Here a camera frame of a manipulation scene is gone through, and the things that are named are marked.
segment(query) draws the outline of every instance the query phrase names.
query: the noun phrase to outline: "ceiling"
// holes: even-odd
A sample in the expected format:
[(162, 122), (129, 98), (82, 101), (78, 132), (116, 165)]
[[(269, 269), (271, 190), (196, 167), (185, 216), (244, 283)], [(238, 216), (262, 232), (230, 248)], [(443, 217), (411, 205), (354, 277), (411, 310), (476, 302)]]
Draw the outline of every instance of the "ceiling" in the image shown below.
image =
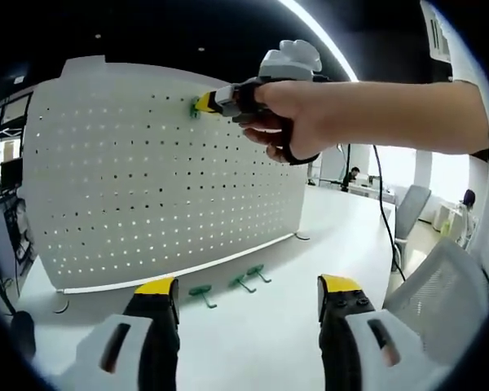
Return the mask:
[[(335, 41), (361, 80), (437, 79), (418, 0), (298, 0)], [(347, 80), (316, 35), (280, 0), (8, 2), (0, 11), (0, 98), (58, 77), (68, 58), (155, 64), (229, 82), (257, 73), (282, 39), (319, 49), (323, 73)], [(14, 85), (15, 77), (25, 76)]]

